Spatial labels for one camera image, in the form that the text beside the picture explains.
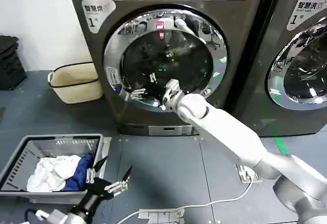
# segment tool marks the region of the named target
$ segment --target red light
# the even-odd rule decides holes
[[[157,21],[157,22],[155,23],[155,26],[157,27],[157,29],[162,30],[162,29],[164,28],[164,22],[162,22],[162,21]]]

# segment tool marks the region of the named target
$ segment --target blue garment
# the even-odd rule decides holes
[[[93,162],[93,155],[87,154],[78,162],[74,175],[66,180],[64,191],[83,191],[86,183],[86,171]]]

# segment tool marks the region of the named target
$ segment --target white towel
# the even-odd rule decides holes
[[[34,174],[27,181],[28,192],[60,191],[66,179],[72,177],[81,158],[77,155],[42,158],[36,165]]]

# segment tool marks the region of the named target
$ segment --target woven basket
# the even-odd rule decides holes
[[[61,66],[48,74],[48,83],[67,104],[97,100],[103,96],[93,62]]]

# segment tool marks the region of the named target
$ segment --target dryer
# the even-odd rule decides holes
[[[73,0],[118,131],[193,135],[159,107],[179,80],[222,107],[260,0]]]
[[[327,123],[327,0],[277,0],[231,111],[261,136],[316,133]]]

